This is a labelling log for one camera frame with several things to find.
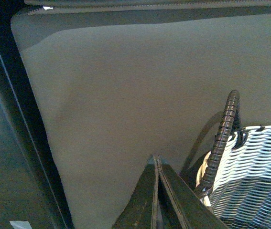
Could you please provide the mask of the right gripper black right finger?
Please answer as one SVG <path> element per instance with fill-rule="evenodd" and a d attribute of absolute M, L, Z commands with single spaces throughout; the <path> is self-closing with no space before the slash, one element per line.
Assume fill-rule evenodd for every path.
<path fill-rule="evenodd" d="M 159 202 L 165 229 L 226 229 L 163 157 L 158 156 Z"/>

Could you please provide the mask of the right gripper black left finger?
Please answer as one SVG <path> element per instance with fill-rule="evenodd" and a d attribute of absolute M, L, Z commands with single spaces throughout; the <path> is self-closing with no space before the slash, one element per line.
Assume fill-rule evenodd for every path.
<path fill-rule="evenodd" d="M 136 187 L 113 229 L 157 228 L 159 172 L 156 159 L 150 156 Z"/>

